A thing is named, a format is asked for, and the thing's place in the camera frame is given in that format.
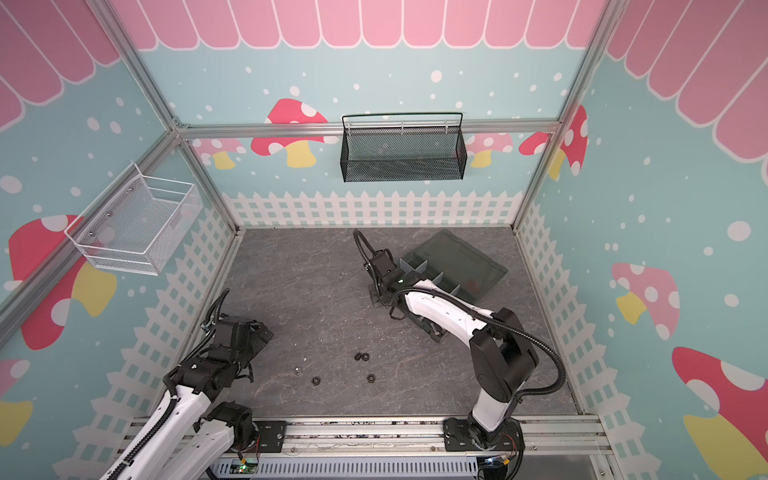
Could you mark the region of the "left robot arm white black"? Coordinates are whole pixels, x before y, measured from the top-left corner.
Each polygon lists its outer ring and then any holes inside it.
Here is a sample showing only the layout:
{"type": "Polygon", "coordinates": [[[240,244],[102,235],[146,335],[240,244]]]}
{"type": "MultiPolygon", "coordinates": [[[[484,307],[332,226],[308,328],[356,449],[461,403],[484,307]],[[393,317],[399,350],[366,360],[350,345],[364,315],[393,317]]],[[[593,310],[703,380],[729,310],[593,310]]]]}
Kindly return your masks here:
{"type": "Polygon", "coordinates": [[[280,449],[280,423],[258,425],[251,408],[215,403],[235,381],[254,381],[252,361],[273,338],[264,323],[223,313],[228,293],[208,308],[202,340],[163,377],[161,402],[105,479],[215,479],[214,464],[227,452],[249,472],[257,462],[248,453],[280,449]]]}

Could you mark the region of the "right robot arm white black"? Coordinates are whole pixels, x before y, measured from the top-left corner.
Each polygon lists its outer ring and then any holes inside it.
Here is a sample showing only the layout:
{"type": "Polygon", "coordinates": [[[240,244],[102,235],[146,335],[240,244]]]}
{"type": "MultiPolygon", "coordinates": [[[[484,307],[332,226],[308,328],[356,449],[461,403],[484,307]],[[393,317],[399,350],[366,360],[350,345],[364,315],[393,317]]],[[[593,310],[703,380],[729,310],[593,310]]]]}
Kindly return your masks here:
{"type": "Polygon", "coordinates": [[[522,451],[522,429],[512,412],[526,397],[559,391],[566,369],[513,311],[476,306],[506,268],[448,231],[401,259],[374,248],[360,230],[353,240],[372,281],[373,304],[388,308],[393,320],[410,320],[435,342],[451,335],[469,349],[479,395],[466,418],[445,420],[446,449],[522,451]]]}

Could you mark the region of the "dark green compartment organizer box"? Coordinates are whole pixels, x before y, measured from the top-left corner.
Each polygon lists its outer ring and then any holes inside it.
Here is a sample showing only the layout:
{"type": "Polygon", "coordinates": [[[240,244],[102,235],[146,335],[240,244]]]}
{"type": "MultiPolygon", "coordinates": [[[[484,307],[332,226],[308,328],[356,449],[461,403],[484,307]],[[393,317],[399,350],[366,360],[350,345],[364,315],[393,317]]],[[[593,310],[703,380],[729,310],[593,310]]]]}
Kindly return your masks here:
{"type": "Polygon", "coordinates": [[[480,300],[506,275],[508,269],[467,241],[443,230],[400,259],[402,274],[394,290],[416,287],[394,302],[394,308],[439,342],[446,335],[464,345],[485,323],[457,306],[465,304],[488,316],[480,300]]]}

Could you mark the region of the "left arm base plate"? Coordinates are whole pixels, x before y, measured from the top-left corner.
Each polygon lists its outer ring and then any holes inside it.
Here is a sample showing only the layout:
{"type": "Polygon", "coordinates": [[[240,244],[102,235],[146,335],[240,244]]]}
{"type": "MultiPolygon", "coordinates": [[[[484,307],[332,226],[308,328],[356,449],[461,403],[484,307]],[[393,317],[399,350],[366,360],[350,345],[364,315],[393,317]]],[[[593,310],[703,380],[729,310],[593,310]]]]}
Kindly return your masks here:
{"type": "Polygon", "coordinates": [[[281,453],[286,439],[288,423],[277,420],[254,420],[252,432],[244,448],[238,449],[243,454],[281,453]]]}

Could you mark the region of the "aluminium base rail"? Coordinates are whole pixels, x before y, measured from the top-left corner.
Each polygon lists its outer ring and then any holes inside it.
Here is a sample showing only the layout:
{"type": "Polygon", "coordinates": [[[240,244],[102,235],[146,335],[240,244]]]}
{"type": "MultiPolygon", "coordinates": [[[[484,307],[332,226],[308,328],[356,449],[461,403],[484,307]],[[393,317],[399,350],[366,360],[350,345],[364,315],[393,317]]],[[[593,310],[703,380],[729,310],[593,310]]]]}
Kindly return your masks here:
{"type": "MultiPolygon", "coordinates": [[[[443,416],[292,417],[280,435],[280,455],[448,455],[443,416]]],[[[521,415],[527,455],[608,455],[604,427],[594,415],[521,415]]]]}

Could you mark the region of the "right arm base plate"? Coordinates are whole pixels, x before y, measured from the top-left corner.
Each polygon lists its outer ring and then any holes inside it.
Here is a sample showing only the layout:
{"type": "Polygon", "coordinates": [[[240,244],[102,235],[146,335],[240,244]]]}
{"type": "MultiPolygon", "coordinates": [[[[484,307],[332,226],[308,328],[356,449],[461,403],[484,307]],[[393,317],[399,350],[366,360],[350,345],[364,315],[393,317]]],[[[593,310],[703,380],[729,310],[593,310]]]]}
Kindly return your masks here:
{"type": "Polygon", "coordinates": [[[525,443],[521,424],[506,418],[492,431],[486,431],[472,417],[449,417],[443,421],[444,447],[448,452],[522,452],[525,443]]]}

